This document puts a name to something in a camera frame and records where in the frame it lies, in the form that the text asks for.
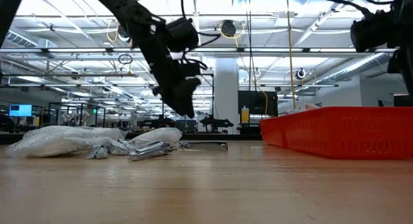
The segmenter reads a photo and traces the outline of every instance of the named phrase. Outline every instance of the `monitor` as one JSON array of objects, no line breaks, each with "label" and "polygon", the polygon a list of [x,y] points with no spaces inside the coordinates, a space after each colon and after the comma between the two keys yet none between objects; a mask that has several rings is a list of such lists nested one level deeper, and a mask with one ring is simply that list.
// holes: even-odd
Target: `monitor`
[{"label": "monitor", "polygon": [[9,117],[31,117],[32,105],[10,105],[8,107]]}]

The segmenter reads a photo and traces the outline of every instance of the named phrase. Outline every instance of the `white column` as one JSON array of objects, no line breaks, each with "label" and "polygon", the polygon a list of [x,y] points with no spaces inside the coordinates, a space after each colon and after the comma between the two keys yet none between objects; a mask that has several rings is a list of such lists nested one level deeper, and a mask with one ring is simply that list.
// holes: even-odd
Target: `white column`
[{"label": "white column", "polygon": [[236,58],[218,58],[214,70],[216,119],[228,119],[234,127],[226,129],[229,134],[237,128],[238,116],[238,64]]}]

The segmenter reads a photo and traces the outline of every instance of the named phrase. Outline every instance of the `yellow bottle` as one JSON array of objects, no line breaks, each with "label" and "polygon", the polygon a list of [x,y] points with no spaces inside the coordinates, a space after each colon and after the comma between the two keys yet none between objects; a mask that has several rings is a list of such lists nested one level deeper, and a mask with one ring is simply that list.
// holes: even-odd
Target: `yellow bottle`
[{"label": "yellow bottle", "polygon": [[245,107],[241,109],[241,123],[245,124],[250,121],[250,109]]}]

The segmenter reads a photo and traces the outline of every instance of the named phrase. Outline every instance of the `red basket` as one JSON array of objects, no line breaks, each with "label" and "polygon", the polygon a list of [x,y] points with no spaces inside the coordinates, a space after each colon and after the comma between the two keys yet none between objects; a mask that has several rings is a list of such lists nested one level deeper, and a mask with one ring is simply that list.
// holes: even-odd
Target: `red basket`
[{"label": "red basket", "polygon": [[406,159],[413,108],[326,107],[288,116],[288,147],[335,159]]},{"label": "red basket", "polygon": [[288,148],[284,131],[285,120],[286,116],[273,117],[259,121],[261,136],[265,143],[277,147]]}]

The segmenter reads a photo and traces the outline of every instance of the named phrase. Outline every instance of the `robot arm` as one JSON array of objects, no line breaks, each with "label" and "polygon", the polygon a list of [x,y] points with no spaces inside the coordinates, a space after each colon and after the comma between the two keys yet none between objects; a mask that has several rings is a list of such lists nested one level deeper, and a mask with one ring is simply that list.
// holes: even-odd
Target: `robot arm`
[{"label": "robot arm", "polygon": [[154,95],[179,115],[192,118],[192,93],[201,82],[198,62],[180,63],[171,52],[184,52],[197,47],[198,35],[191,19],[184,17],[166,25],[166,21],[149,12],[134,0],[99,0],[117,18],[132,40],[132,48],[139,47],[159,86]]}]

